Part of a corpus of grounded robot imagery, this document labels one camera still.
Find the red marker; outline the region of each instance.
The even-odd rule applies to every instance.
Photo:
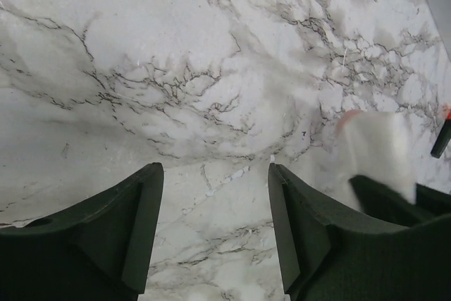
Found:
[[[445,123],[443,124],[440,133],[438,133],[437,140],[435,141],[434,147],[432,147],[431,155],[434,158],[440,158],[445,151],[448,143],[451,139],[451,110],[448,111]]]

